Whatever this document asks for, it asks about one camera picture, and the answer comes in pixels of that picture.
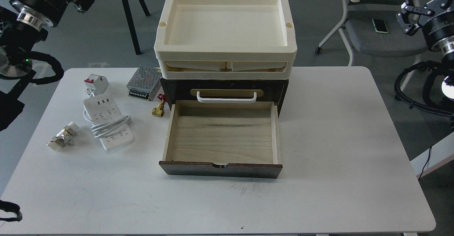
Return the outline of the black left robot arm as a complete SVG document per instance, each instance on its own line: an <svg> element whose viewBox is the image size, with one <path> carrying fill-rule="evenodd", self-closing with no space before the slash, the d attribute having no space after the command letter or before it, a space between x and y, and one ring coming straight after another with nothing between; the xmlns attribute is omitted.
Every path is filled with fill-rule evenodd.
<svg viewBox="0 0 454 236"><path fill-rule="evenodd" d="M60 22L68 4L84 13L95 0L10 0L15 12L1 8L1 78L16 80L10 92L1 92L1 130L6 129L23 111L18 100L29 83L59 81L64 71L49 54L32 51L34 44L45 41L48 31Z"/></svg>

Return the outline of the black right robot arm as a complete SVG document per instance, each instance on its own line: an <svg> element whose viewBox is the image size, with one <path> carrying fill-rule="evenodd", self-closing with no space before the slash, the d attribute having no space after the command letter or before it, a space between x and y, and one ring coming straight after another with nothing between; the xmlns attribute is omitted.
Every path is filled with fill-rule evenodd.
<svg viewBox="0 0 454 236"><path fill-rule="evenodd" d="M428 50L442 52L442 64L448 69L442 83L443 94L453 100L454 12L453 0L431 0L418 7L404 0L396 19L404 34L414 35L422 29Z"/></svg>

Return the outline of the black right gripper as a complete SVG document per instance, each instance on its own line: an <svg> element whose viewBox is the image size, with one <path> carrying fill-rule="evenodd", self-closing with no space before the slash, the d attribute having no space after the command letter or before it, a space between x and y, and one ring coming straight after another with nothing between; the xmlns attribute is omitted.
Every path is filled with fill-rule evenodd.
<svg viewBox="0 0 454 236"><path fill-rule="evenodd" d="M396 15L396 19L402 32L413 36L431 20L438 19L451 23L452 2L453 0L432 0L422 8L415 6L413 0L404 0L402 10Z"/></svg>

